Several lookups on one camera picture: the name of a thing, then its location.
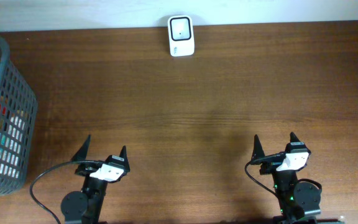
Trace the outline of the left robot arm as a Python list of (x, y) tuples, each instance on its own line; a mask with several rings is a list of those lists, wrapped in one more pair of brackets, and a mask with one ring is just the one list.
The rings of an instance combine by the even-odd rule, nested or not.
[(87, 137), (71, 158), (72, 162), (79, 163), (75, 174), (85, 179), (80, 191), (68, 193), (61, 202), (65, 223), (98, 223), (108, 184), (119, 182), (131, 170), (125, 146), (118, 156), (110, 155), (104, 161), (87, 161), (90, 141)]

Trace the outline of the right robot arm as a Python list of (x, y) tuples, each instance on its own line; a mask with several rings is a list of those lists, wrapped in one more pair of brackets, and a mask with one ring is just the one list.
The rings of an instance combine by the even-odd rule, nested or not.
[(247, 165), (260, 166), (261, 175), (273, 177), (273, 190), (259, 181), (256, 184), (273, 194), (280, 206), (280, 216), (273, 217), (274, 223), (316, 223), (321, 213), (322, 185), (310, 179), (299, 179), (296, 173), (307, 165), (311, 151), (295, 133), (290, 133), (290, 142), (284, 151), (265, 155), (260, 139), (254, 136), (252, 157)]

